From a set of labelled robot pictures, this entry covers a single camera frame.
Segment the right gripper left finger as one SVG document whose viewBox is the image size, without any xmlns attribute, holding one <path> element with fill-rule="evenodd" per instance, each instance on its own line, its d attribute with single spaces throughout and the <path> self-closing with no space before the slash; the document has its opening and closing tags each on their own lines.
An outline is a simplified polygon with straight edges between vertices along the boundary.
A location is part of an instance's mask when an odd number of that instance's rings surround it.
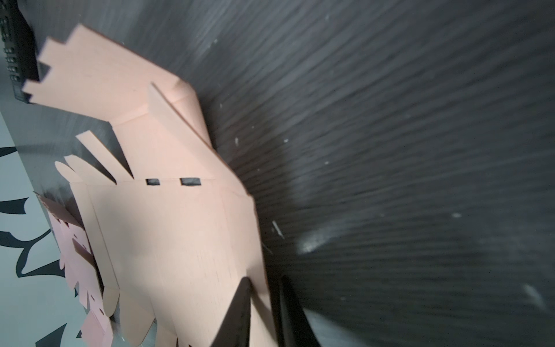
<svg viewBox="0 0 555 347">
<path fill-rule="evenodd" d="M 243 277 L 211 347 L 249 347 L 252 284 Z"/>
</svg>

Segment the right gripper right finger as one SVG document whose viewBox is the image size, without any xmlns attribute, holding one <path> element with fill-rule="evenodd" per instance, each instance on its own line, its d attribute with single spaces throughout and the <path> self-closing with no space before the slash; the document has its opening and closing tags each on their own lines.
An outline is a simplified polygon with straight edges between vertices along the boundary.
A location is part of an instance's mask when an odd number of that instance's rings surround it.
<svg viewBox="0 0 555 347">
<path fill-rule="evenodd" d="M 321 347 L 287 276 L 280 279 L 280 318 L 287 347 Z"/>
</svg>

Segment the salmon cardboard box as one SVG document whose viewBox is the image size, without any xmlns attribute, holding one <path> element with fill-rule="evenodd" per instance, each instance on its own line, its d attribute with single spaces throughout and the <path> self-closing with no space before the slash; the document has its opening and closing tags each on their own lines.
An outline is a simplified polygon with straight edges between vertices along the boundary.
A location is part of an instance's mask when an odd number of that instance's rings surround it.
<svg viewBox="0 0 555 347">
<path fill-rule="evenodd" d="M 49 71 L 26 82 L 31 101 L 108 122 L 127 160 L 88 131 L 77 138 L 101 169 L 56 164 L 127 341 L 155 325 L 159 346 L 210 346 L 248 278 L 249 343 L 276 346 L 254 199 L 213 149 L 191 85 L 83 25 L 38 59 Z"/>
</svg>

